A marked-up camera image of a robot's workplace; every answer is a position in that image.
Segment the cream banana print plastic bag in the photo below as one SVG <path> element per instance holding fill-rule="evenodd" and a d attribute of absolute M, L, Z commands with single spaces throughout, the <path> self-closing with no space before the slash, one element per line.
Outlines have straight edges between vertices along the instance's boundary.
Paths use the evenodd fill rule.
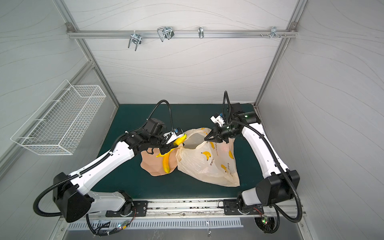
<path fill-rule="evenodd" d="M 235 140 L 229 139 L 228 143 L 205 141 L 210 131 L 209 128 L 186 131 L 187 138 L 176 152 L 178 170 L 205 183 L 239 187 Z"/>

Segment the yellow banana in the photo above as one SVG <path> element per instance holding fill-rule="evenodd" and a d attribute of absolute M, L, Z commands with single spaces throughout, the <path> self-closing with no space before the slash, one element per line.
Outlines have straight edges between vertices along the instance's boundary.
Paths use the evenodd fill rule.
<path fill-rule="evenodd" d="M 183 136 L 178 137 L 172 142 L 173 146 L 170 146 L 170 147 L 166 146 L 166 149 L 165 149 L 166 152 L 164 153 L 160 152 L 156 157 L 157 158 L 165 157 L 166 155 L 170 154 L 174 149 L 176 149 L 179 145 L 181 145 L 186 139 L 187 139 L 187 134 L 184 134 Z"/>
<path fill-rule="evenodd" d="M 163 156 L 163 170 L 166 174 L 171 172 L 170 155 L 171 153 L 167 153 Z"/>

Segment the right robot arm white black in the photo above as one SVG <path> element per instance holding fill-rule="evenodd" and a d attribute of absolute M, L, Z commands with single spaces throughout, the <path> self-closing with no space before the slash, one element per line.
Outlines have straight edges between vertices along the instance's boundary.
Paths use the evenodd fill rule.
<path fill-rule="evenodd" d="M 221 115 L 211 117 L 213 129 L 205 141 L 228 143 L 230 139 L 243 136 L 252 148 L 262 170 L 263 179 L 252 189 L 243 191 L 238 197 L 238 208 L 244 211 L 255 205 L 275 208 L 288 221 L 298 223 L 303 217 L 303 208 L 297 187 L 300 175 L 280 159 L 267 138 L 261 120 L 254 112 L 239 112 L 225 120 Z M 289 216 L 278 203 L 294 199 L 297 215 Z"/>

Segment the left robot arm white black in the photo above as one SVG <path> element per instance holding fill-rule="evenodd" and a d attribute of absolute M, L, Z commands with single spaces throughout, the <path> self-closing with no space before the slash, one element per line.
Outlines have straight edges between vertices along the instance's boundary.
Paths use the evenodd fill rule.
<path fill-rule="evenodd" d="M 113 170 L 141 152 L 159 149 L 158 157 L 164 157 L 185 139 L 186 135 L 180 131 L 158 135 L 140 130 L 125 132 L 115 140 L 110 150 L 93 162 L 69 175 L 56 175 L 53 185 L 35 199 L 33 210 L 41 217 L 63 216 L 68 223 L 75 222 L 87 214 L 103 211 L 128 216 L 132 212 L 133 203 L 125 191 L 102 193 L 94 192 L 92 188 Z M 49 192 L 53 192 L 53 201 L 60 210 L 58 213 L 47 213 L 39 207 L 40 201 Z"/>

